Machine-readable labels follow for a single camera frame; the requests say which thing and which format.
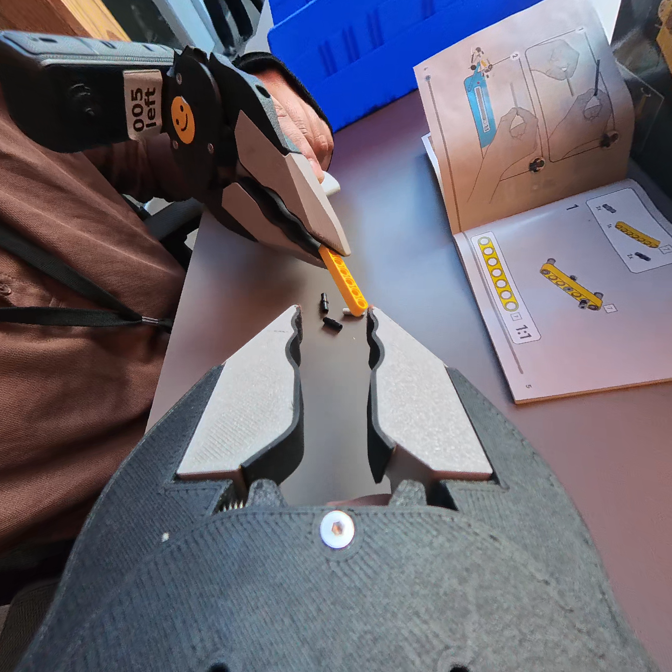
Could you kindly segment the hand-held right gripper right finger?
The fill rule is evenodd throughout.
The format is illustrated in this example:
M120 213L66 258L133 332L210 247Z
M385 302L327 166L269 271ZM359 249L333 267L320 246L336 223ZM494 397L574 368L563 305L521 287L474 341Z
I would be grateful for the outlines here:
M492 466L441 359L376 307L367 311L367 341L374 482L489 480Z

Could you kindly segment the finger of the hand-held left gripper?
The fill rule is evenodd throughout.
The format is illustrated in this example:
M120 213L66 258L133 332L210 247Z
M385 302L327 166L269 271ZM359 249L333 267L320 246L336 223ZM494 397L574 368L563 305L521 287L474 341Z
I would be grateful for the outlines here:
M231 183L223 190L222 206L265 247L324 267L319 242L272 189L254 180Z
M279 150L245 112L239 113L234 135L240 163L247 172L281 197L313 238L349 256L347 237L307 158L297 151Z

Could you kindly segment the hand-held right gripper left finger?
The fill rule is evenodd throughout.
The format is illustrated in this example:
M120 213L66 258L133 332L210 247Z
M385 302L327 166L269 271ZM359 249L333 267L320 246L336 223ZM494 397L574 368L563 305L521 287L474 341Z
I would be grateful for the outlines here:
M231 479L235 491L283 483L304 455L302 315L287 308L224 363L177 469L182 480Z

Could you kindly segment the yellow lego beam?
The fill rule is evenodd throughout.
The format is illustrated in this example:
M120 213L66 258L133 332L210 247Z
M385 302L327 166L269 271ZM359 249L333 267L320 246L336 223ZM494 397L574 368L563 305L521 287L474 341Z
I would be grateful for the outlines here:
M362 316L368 309L368 302L341 256L326 245L320 245L318 251L350 313L355 317Z

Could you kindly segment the lego instruction booklet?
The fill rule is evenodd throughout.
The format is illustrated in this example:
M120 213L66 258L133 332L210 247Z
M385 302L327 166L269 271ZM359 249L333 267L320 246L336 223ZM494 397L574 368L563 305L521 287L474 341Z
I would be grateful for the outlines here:
M541 1L415 73L515 403L671 381L671 223L626 177L634 109L592 3Z

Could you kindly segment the person's left hand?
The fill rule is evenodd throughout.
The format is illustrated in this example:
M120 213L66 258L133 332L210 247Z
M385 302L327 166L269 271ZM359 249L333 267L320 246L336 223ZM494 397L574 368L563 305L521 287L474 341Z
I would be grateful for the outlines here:
M328 124L290 86L283 75L267 69L257 77L272 97L281 130L307 158L320 183L333 154L333 136Z

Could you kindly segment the grey chair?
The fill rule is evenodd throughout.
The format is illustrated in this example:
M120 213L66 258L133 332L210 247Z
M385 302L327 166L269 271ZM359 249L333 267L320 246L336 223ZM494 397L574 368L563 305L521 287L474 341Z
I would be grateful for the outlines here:
M204 206L195 199L173 202L156 214L138 205L128 196L122 196L145 223L147 231L154 236L174 259L187 271L191 259L191 249L186 245L188 235L197 230L204 212Z

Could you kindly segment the brown cardboard box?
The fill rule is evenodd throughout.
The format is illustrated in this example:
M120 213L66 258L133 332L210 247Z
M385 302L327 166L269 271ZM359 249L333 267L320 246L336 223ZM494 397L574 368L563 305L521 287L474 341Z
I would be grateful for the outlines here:
M102 1L1 1L1 29L131 41Z

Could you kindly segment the blue plastic bin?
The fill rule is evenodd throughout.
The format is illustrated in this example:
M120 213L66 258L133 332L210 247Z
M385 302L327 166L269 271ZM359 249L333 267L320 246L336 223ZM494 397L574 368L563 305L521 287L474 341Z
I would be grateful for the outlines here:
M417 88L417 64L534 4L270 1L267 38L337 131Z

